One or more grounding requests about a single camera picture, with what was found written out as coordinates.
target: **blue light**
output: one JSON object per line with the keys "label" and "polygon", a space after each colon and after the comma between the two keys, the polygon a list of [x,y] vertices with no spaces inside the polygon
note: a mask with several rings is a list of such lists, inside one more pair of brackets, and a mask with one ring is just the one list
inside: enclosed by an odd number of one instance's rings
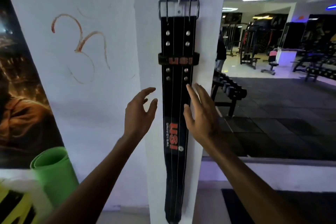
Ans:
{"label": "blue light", "polygon": [[326,10],[334,10],[336,9],[336,5],[330,5],[326,8]]}

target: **drawing on wall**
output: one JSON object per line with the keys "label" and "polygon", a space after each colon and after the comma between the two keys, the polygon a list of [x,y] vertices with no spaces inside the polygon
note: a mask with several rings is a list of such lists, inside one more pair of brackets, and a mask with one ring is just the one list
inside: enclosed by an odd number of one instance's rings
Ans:
{"label": "drawing on wall", "polygon": [[[92,82],[93,79],[94,79],[94,76],[95,76],[95,65],[94,65],[92,59],[90,58],[90,56],[87,55],[85,52],[82,51],[82,48],[83,48],[84,44],[86,43],[86,41],[87,41],[90,37],[92,37],[93,35],[96,35],[96,34],[102,35],[102,36],[103,36],[103,40],[104,40],[104,58],[105,58],[105,62],[106,62],[106,64],[107,64],[107,67],[108,67],[109,69],[111,69],[110,66],[109,66],[109,63],[107,62],[107,56],[106,56],[106,39],[105,39],[105,36],[104,36],[104,34],[103,34],[102,32],[100,32],[100,31],[92,31],[89,35],[87,35],[87,36],[83,39],[83,31],[82,31],[82,26],[81,26],[81,24],[79,23],[79,21],[78,21],[75,17],[71,16],[70,14],[60,14],[60,15],[58,15],[57,17],[54,18],[54,20],[52,21],[52,24],[51,24],[51,31],[52,31],[53,33],[55,33],[55,23],[56,23],[57,19],[60,18],[60,17],[62,17],[62,16],[67,16],[67,17],[72,18],[72,19],[77,23],[77,25],[78,25],[78,28],[79,28],[79,42],[78,42],[77,47],[76,47],[76,49],[75,49],[75,53],[81,53],[81,54],[83,54],[84,56],[86,56],[86,57],[90,60],[90,62],[91,62],[91,64],[92,64],[92,68],[93,68],[92,79],[90,80],[90,82]],[[69,71],[70,71],[71,75],[73,76],[73,78],[74,78],[77,82],[79,82],[80,84],[85,84],[84,82],[82,82],[81,80],[79,80],[77,77],[74,76],[74,74],[72,73],[71,69],[69,69]]]}
{"label": "drawing on wall", "polygon": [[30,168],[63,146],[11,0],[0,1],[0,168]]}

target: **poster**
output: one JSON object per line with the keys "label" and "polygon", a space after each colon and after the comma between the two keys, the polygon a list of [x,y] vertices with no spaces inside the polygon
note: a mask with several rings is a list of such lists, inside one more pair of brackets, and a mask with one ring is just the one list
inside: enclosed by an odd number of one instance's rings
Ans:
{"label": "poster", "polygon": [[0,0],[0,168],[28,169],[63,146],[11,0]]}

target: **rolled mat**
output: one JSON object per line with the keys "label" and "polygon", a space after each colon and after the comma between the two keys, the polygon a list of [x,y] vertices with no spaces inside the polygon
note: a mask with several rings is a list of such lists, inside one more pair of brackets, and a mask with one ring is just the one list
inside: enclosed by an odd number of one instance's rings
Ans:
{"label": "rolled mat", "polygon": [[64,147],[45,150],[33,159],[30,168],[55,208],[78,187],[77,177]]}

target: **dumbbell rack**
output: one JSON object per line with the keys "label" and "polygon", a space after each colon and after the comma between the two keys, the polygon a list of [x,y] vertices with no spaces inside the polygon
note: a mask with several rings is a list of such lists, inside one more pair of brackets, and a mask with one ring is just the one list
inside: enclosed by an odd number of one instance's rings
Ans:
{"label": "dumbbell rack", "polygon": [[[215,97],[219,87],[223,88],[223,91],[229,97],[231,102],[215,102]],[[240,85],[230,79],[226,74],[218,72],[214,73],[214,78],[212,80],[211,99],[215,102],[215,106],[230,107],[228,113],[229,117],[233,117],[237,100],[245,98],[246,95],[247,90],[243,89]]]}
{"label": "dumbbell rack", "polygon": [[323,61],[321,61],[318,66],[307,67],[306,68],[307,76],[305,78],[305,81],[307,81],[308,78],[313,77],[314,78],[313,82],[316,82],[318,76],[336,80],[336,69],[324,68],[322,67],[323,64],[336,66],[336,57],[335,56],[327,57]]}

